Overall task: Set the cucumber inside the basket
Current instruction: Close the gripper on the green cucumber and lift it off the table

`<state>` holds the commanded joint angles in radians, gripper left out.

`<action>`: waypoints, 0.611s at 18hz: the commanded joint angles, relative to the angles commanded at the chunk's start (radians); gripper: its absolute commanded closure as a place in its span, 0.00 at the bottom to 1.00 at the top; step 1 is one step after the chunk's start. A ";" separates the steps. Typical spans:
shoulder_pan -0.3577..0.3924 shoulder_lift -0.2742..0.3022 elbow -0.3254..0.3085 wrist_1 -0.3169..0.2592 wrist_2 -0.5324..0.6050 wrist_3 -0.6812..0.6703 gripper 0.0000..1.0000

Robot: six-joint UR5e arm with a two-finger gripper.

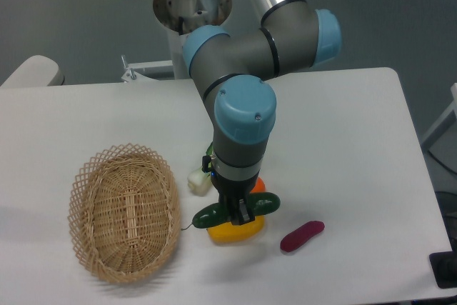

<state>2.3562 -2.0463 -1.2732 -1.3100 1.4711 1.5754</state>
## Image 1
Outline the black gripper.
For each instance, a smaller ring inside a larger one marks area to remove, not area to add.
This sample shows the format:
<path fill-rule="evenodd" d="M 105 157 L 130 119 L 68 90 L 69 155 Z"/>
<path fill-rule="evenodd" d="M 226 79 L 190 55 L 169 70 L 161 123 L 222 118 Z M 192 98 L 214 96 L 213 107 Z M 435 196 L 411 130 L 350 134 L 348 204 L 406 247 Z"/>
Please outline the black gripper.
<path fill-rule="evenodd" d="M 219 203 L 228 210 L 231 223 L 235 226 L 242 226 L 255 220 L 253 210 L 248 205 L 248 195 L 257 178 L 258 173 L 249 179 L 234 181 L 215 171 L 211 173 L 211 182 L 219 193 Z"/>

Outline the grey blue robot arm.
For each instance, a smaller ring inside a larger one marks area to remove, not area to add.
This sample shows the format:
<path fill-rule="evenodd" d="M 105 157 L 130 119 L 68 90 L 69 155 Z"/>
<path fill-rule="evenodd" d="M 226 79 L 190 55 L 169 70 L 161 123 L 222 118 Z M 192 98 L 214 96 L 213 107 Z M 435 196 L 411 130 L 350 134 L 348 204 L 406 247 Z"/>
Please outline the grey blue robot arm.
<path fill-rule="evenodd" d="M 337 18 L 311 9 L 306 0 L 252 0 L 260 27 L 232 37 L 218 23 L 219 0 L 167 0 L 177 32 L 186 38 L 182 57 L 214 128 L 202 169 L 219 193 L 192 224 L 206 229 L 226 222 L 244 225 L 279 208 L 275 194 L 254 195 L 276 95 L 268 80 L 315 66 L 338 55 Z"/>

